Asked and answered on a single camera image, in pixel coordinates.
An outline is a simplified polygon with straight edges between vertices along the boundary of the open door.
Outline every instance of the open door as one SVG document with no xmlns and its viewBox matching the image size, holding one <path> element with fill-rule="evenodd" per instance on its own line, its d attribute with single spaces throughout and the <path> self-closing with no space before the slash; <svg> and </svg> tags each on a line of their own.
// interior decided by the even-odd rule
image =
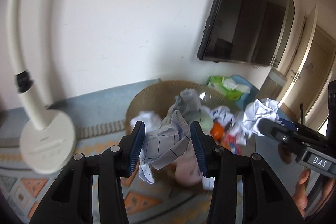
<svg viewBox="0 0 336 224">
<path fill-rule="evenodd" d="M 290 78 L 292 78 L 292 81 L 288 81 L 284 86 L 283 90 L 286 90 L 286 92 L 281 101 L 279 102 L 279 106 L 281 106 L 287 99 L 289 93 L 294 87 L 296 80 L 300 76 L 300 72 L 302 71 L 303 66 L 305 65 L 315 34 L 317 14 L 318 14 L 318 8 L 317 6 L 315 6 L 308 15 L 308 17 L 306 18 L 306 23 L 303 27 L 303 33 L 299 47 L 296 50 L 294 60 L 287 73 L 287 75 L 291 75 Z"/>
</svg>

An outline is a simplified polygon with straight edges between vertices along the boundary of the lamp base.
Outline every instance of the lamp base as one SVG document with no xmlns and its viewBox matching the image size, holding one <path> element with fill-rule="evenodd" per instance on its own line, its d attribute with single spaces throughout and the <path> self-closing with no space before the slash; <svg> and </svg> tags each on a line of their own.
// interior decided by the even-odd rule
<svg viewBox="0 0 336 224">
<path fill-rule="evenodd" d="M 38 174 L 52 174 L 65 166 L 76 147 L 75 127 L 62 111 L 47 110 L 53 116 L 50 125 L 36 130 L 31 121 L 20 136 L 20 151 L 24 162 Z"/>
</svg>

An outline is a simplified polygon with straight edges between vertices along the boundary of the wall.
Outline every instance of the wall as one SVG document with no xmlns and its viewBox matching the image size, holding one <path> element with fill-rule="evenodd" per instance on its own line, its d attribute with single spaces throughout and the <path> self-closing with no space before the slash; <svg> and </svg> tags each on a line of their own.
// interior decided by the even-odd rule
<svg viewBox="0 0 336 224">
<path fill-rule="evenodd" d="M 28 68 L 46 104 L 161 77 L 204 83 L 240 74 L 260 87 L 269 68 L 199 61 L 212 0 L 21 0 Z M 20 106 L 9 66 L 0 0 L 0 105 Z"/>
</svg>

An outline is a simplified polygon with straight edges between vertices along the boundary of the white tube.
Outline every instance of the white tube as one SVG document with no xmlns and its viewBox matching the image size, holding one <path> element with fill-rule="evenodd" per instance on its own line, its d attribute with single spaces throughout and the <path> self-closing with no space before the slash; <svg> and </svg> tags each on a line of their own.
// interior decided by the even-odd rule
<svg viewBox="0 0 336 224">
<path fill-rule="evenodd" d="M 47 128 L 53 120 L 53 116 L 50 111 L 45 109 L 36 85 L 33 84 L 29 90 L 19 93 L 18 96 L 35 129 L 43 130 Z"/>
<path fill-rule="evenodd" d="M 19 5 L 20 0 L 8 0 L 6 11 L 6 29 L 9 57 L 13 72 L 18 75 L 26 70 L 22 54 L 19 30 Z"/>
</svg>

